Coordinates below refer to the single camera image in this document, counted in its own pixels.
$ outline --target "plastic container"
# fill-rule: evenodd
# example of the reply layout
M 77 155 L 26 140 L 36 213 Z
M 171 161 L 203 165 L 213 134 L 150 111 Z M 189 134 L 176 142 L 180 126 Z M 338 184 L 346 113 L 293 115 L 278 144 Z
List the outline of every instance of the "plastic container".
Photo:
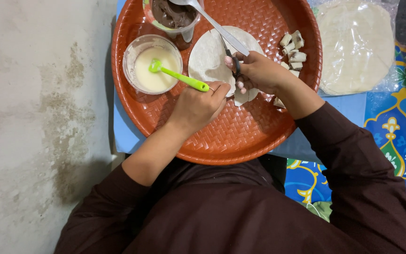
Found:
M 123 55 L 123 73 L 125 74 L 128 82 L 138 91 L 148 95 L 160 95 L 172 89 L 178 83 L 178 80 L 176 80 L 176 83 L 173 84 L 170 88 L 161 92 L 155 92 L 145 88 L 142 84 L 140 84 L 136 78 L 136 72 L 134 71 L 134 64 L 137 60 L 137 57 L 142 52 L 152 47 L 161 47 L 171 52 L 173 56 L 176 57 L 176 61 L 178 62 L 178 66 L 180 67 L 178 73 L 183 72 L 183 58 L 181 57 L 178 48 L 171 41 L 162 36 L 147 34 L 135 39 L 126 48 Z
M 175 39 L 177 37 L 177 35 L 181 34 L 183 36 L 183 39 L 185 42 L 189 43 L 190 41 L 192 41 L 192 37 L 194 36 L 194 27 L 201 19 L 201 14 L 199 12 L 197 13 L 197 16 L 195 17 L 194 21 L 190 25 L 188 25 L 186 27 L 182 27 L 182 28 L 177 28 L 177 29 L 168 28 L 166 26 L 161 25 L 154 18 L 153 12 L 151 11 L 151 7 L 150 7 L 150 1 L 151 0 L 144 0 L 144 2 L 143 2 L 145 17 L 148 22 L 150 22 L 156 28 L 166 32 L 167 35 L 172 39 Z M 199 0 L 199 3 L 200 3 L 200 6 L 202 7 L 202 9 L 204 10 L 204 1 Z

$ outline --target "plastic bag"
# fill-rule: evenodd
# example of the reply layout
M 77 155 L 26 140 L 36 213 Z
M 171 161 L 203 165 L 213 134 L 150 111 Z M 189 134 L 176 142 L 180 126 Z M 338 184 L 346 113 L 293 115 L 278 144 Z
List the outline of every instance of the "plastic bag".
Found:
M 319 94 L 398 90 L 395 21 L 399 0 L 308 0 L 323 45 Z

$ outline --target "hand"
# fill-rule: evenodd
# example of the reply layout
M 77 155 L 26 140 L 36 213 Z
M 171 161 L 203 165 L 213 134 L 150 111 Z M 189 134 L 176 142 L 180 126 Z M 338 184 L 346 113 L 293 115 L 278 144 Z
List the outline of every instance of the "hand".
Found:
M 214 91 L 210 89 L 200 92 L 190 87 L 184 89 L 167 121 L 167 124 L 173 125 L 176 131 L 183 131 L 187 137 L 212 122 L 226 105 L 225 96 L 231 86 L 221 81 L 206 84 Z
M 264 93 L 277 95 L 277 89 L 280 86 L 295 83 L 296 76 L 285 67 L 256 51 L 250 51 L 248 56 L 236 52 L 233 56 L 237 57 L 239 61 L 244 61 L 240 64 L 241 75 L 236 83 L 242 94 L 245 94 L 247 89 L 258 88 Z M 236 71 L 233 59 L 225 56 L 224 61 L 228 68 Z

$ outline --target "white liquid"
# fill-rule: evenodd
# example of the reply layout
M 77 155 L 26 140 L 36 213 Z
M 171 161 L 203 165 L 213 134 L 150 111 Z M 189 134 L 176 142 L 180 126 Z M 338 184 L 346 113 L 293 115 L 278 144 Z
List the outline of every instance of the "white liquid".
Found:
M 161 71 L 153 73 L 148 70 L 153 59 L 158 59 L 162 67 L 174 72 L 179 72 L 178 61 L 175 56 L 161 47 L 149 48 L 140 53 L 134 64 L 136 79 L 150 92 L 162 92 L 169 89 L 176 83 L 176 78 L 169 76 Z

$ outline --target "round plastic tray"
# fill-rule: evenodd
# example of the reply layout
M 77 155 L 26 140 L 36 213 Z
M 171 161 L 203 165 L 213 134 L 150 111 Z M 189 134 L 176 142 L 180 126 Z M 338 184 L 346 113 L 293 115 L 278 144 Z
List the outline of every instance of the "round plastic tray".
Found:
M 204 4 L 206 12 L 220 25 L 236 26 L 253 35 L 266 55 L 276 62 L 281 59 L 288 62 L 279 46 L 281 38 L 286 32 L 299 30 L 305 39 L 301 51 L 308 55 L 300 79 L 317 91 L 322 70 L 322 43 L 306 0 L 206 0 Z M 212 28 L 204 18 L 195 27 L 193 44 L 181 51 L 184 75 L 187 75 L 193 45 Z M 165 32 L 146 22 L 142 1 L 127 0 L 112 41 L 112 73 L 125 111 L 145 136 L 165 124 L 186 87 L 179 82 L 165 94 L 146 95 L 136 92 L 128 83 L 122 70 L 123 53 L 135 38 L 150 33 L 167 37 Z M 191 136 L 177 157 L 205 165 L 230 165 L 269 152 L 296 129 L 291 116 L 285 109 L 275 107 L 273 99 L 261 93 L 241 107 L 235 107 L 234 101 L 229 99 L 219 117 Z

